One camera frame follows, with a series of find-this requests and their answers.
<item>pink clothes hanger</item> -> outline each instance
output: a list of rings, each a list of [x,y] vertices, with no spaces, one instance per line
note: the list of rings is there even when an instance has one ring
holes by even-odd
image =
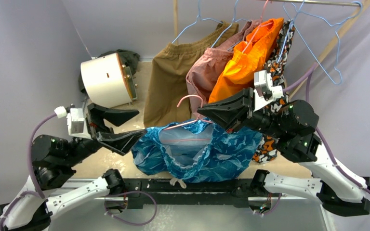
[[[262,25],[263,16],[264,16],[264,10],[266,9],[266,5],[267,5],[268,2],[269,2],[269,0],[266,0],[266,2],[264,3],[263,10],[262,10],[262,16],[260,16],[260,25],[257,27],[257,29],[254,32],[253,36],[251,37],[250,41],[246,44],[246,47],[245,47],[245,49],[243,49],[242,53],[244,53],[246,51],[246,49],[249,47],[249,45],[251,44],[251,42],[253,41],[254,37],[256,36],[257,32],[259,31],[259,29],[261,27],[268,26],[268,25],[272,24],[272,23],[266,23],[266,24]]]
[[[179,101],[178,105],[176,107],[179,107],[179,105],[181,105],[182,103],[182,100],[186,99],[186,98],[189,98],[189,97],[197,97],[200,99],[200,107],[203,106],[203,99],[202,97],[198,96],[198,95],[187,95],[187,96],[184,96],[182,97],[182,99]],[[202,119],[201,118],[201,115],[198,115],[197,118],[195,120],[192,120],[192,121],[189,121],[189,122],[186,122],[186,123],[182,123],[182,124],[178,124],[178,125],[174,125],[172,127],[167,127],[167,128],[164,128],[163,130],[170,130],[172,128],[177,128],[177,127],[181,127],[183,125],[187,125],[187,124],[192,124],[192,123],[195,123],[197,122],[198,120],[202,121],[202,122],[206,122],[206,123],[212,123],[212,121],[209,121],[209,120],[205,120],[205,119]]]

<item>patterned fabric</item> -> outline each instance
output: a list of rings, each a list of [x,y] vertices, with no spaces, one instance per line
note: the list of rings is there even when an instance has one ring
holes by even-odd
[[[295,28],[292,27],[289,33],[287,34],[290,26],[290,21],[284,23],[280,33],[276,39],[276,47],[274,48],[272,54],[270,55],[269,60],[264,64],[264,68],[269,71],[272,75],[273,86],[282,86],[285,88],[285,80],[283,76],[284,66],[287,62],[287,56],[293,42],[293,36]],[[280,62],[277,63],[279,58],[280,49],[283,46],[284,39],[287,36],[286,44],[282,53]],[[280,110],[280,108],[288,102],[288,96],[283,96],[277,101],[267,105],[263,108],[264,112],[267,114],[274,114]],[[270,136],[263,136],[260,141],[259,147],[256,150],[253,160],[257,163],[263,164],[267,163],[277,157],[276,150],[276,140]]]
[[[249,166],[262,138],[261,133],[248,128],[228,134],[217,124],[202,121],[163,130],[177,124],[147,128],[147,134],[132,148],[134,164],[140,171],[147,175],[168,171],[185,182],[234,179]],[[167,135],[165,132],[185,132],[188,139],[184,140],[182,135]],[[180,142],[167,145],[162,137]],[[204,145],[191,145],[200,140],[207,141]]]

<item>metal rod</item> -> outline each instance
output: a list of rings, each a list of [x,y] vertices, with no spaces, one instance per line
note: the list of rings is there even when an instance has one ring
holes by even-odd
[[[271,1],[292,2],[292,3],[302,3],[303,2],[303,0],[271,0]],[[359,7],[358,3],[353,3],[353,2],[305,0],[304,3],[307,3],[307,4],[316,4],[316,5],[357,6],[357,7]]]

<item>black orange and white patterned garment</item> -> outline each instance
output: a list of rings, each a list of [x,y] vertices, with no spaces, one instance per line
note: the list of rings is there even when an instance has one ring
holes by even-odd
[[[290,21],[284,23],[283,27],[281,28],[279,35],[276,38],[276,45],[273,49],[272,53],[270,54],[269,60],[264,64],[264,68],[267,71],[270,71],[273,80],[273,86],[282,86],[283,88],[286,87],[283,72],[284,66],[287,62],[287,55],[289,54],[289,50],[291,47],[291,43],[293,42],[293,35],[295,28],[289,31]],[[286,44],[284,45],[283,53],[281,54],[280,62],[277,63],[279,58],[281,47],[284,44],[284,39],[287,36]],[[278,99],[276,102],[273,102],[267,105],[263,110],[267,114],[273,114],[280,110],[282,105],[288,102],[288,96],[283,96],[282,98]],[[277,150],[276,150],[276,140],[263,135],[262,140],[260,141],[259,147],[257,148],[253,160],[259,164],[267,163],[277,157]]]

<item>orange garment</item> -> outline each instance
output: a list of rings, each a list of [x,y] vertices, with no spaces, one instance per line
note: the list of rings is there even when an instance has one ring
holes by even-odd
[[[251,86],[254,73],[263,70],[276,44],[276,38],[283,26],[284,19],[270,19],[258,26],[246,36],[246,41],[234,47],[233,58],[226,64],[209,97],[209,103],[229,98],[244,88]],[[256,33],[251,44],[248,42]]]

